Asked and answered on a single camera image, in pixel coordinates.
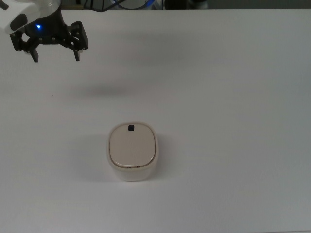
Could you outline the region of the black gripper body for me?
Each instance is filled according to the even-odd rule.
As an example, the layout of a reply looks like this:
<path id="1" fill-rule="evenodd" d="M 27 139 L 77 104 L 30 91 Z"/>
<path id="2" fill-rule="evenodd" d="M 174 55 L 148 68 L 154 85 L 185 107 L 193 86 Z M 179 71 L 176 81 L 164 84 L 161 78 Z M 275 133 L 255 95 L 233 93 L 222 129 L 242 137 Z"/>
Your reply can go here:
<path id="1" fill-rule="evenodd" d="M 25 33 L 30 39 L 35 39 L 39 44 L 56 45 L 68 47 L 67 25 L 64 23 L 61 9 L 47 17 L 39 18 L 25 26 Z"/>

